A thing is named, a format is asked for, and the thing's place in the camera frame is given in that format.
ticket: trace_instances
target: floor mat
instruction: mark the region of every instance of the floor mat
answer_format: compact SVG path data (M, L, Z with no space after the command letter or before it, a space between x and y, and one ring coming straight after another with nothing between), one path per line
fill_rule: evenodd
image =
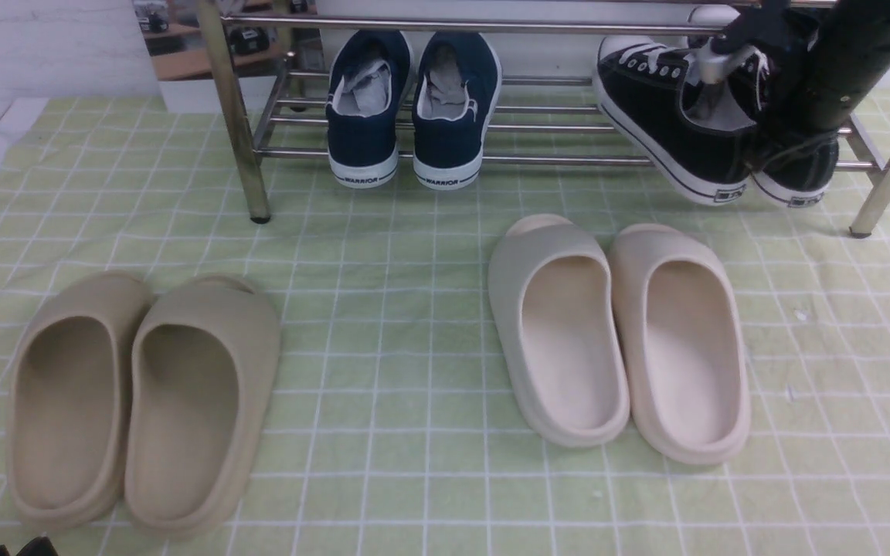
M861 112L890 149L890 93ZM590 117L554 122L575 120ZM324 131L278 130L276 142L322 147ZM632 152L611 134L493 133L487 143ZM324 161L265 161L264 174L274 218L252 225L222 118L167 114L159 99L50 102L10 151L0 171L0 543L15 551L36 533L18 524L3 469L6 369L22 329L47 296L116 267L158 292L196 273L250 276L282 310L284 354L250 488L226 525L165 543L119 506L54 536L60 554L890 554L890 209L871 239L844 235L865 176L840 174L825 203L785 212L755 192L695 207L650 169L487 166L476 186L445 193L421 188L406 163L371 191L340 187ZM626 225L661 222L716 250L752 379L752 436L737 459L679 465L631 425L594 450L530 432L484 264L535 212L566 215L605 246Z

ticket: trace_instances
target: rack shelf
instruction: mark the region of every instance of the rack shelf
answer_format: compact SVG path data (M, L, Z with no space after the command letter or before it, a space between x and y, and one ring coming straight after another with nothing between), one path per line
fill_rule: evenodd
M635 0L600 0L621 2ZM699 0L668 0L671 4L697 4ZM751 1L719 0L721 4L751 5ZM827 8L834 0L796 0L794 6ZM327 79L321 71L306 71L293 68L293 52L283 53L278 60L278 76L267 101L266 109L254 127L243 105L243 95L236 78L236 61L229 53L226 41L226 25L251 25L251 27L316 28L316 29L398 29L398 31L468 31L468 32L518 32L518 34L571 34L571 35L656 35L656 36L702 36L720 30L716 25L665 25L665 24L615 24L615 22L537 22L537 21L484 21L472 19L410 19L410 18L365 18L331 17L330 15L308 15L280 12L255 12L241 14L219 14L216 0L199 0L198 15L202 35L207 42L209 63L215 77L216 90L226 117L229 138L239 178L243 183L246 203L250 207L250 218L257 224L265 224L270 219L263 176L259 168L262 158L327 158L324 149L270 147L272 130L276 126L324 127L323 117L285 113L285 109L299 112L311 109L324 109L325 99L292 97L290 92L303 90L306 80ZM589 86L589 77L505 77L504 85L529 86ZM591 106L499 106L498 113L521 115L591 116L598 110ZM407 129L409 122L399 122L400 129ZM607 134L615 133L609 124L492 124L491 131L501 133L547 133L547 134ZM856 155L856 161L841 161L837 171L862 172L868 174L874 186L868 200L851 225L851 235L868 237L875 229L878 220L890 204L890 159L883 158L868 132L856 117L848 126L841 129L841 140L847 141ZM401 158L412 158L410 152L400 152ZM594 165L614 166L615 168L646 168L651 162L640 156L589 156L589 155L523 155L488 152L485 162L506 164L554 164L554 165Z

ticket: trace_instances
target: canvas sneaker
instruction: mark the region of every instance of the canvas sneaker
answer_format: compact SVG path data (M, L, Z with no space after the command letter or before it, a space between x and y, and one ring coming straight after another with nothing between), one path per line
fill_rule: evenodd
M402 32L360 31L342 46L329 73L328 162L346 187L393 179L396 114L407 94L413 51Z
M695 53L646 36L611 36L593 77L598 107L686 199L724 205L744 194L742 154L755 122L729 88L707 87Z
M414 173L421 184L448 191L476 180L502 75L497 52L479 32L432 36L414 91Z
M702 6L689 15L689 22L702 25L727 25L739 12L730 6ZM690 47L705 42L690 39ZM769 102L769 78L773 69L763 53L749 57L727 79L737 104L753 120L759 120ZM763 170L753 172L752 182L771 203L801 209L823 200L840 160L840 144L834 138L816 147L802 149L771 161Z

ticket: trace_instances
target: slide sandal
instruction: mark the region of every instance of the slide sandal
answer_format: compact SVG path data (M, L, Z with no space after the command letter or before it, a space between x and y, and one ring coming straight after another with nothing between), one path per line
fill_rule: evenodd
M682 463L729 460L748 439L751 397L723 263L684 233L642 224L617 236L610 268L640 434Z
M490 261L490 305L517 405L560 446L615 439L630 411L596 237L559 215L513 225Z
M184 538L236 511L280 360L268 296L208 275L162 296L133 345L126 504L139 527Z
M22 335L6 474L24 524L60 531L94 520L119 499L130 350L152 302L133 274L93 274L47 300Z

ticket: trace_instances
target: high-top sneaker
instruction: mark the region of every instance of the high-top sneaker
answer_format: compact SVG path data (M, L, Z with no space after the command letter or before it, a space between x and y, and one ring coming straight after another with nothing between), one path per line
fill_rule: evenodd
M692 11L689 22L702 25L726 25L739 12L730 6L702 6ZM689 42L691 47L703 42ZM753 54L727 79L737 104L753 120L758 120L767 105L767 86L771 68L767 56ZM801 209L823 200L834 170L840 160L840 144L824 142L770 162L752 173L752 181L764 198L781 207Z
M686 199L724 205L741 197L755 122L729 88L707 87L695 56L646 36L600 45L593 88L600 109Z

